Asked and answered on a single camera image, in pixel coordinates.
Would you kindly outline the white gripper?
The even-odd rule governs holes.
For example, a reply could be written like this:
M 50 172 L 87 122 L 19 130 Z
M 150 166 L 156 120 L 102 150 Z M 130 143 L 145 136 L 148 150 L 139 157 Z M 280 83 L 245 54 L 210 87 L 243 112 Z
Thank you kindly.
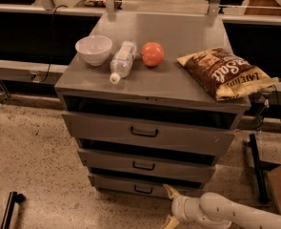
M 200 198 L 190 198 L 180 196 L 180 193 L 169 186 L 164 184 L 169 199 L 173 199 L 171 204 L 171 211 L 173 216 L 167 215 L 166 221 L 160 229 L 175 229 L 180 221 L 199 221 L 202 218 L 202 211 L 200 209 Z

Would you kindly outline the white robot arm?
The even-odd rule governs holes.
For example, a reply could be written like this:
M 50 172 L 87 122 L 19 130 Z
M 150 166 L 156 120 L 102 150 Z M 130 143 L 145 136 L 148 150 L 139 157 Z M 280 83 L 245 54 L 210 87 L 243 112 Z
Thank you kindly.
M 213 192 L 200 198 L 181 195 L 176 189 L 164 184 L 171 203 L 160 229 L 174 229 L 180 222 L 196 221 L 210 229 L 229 229 L 235 223 L 244 229 L 281 229 L 281 216 L 233 202 Z

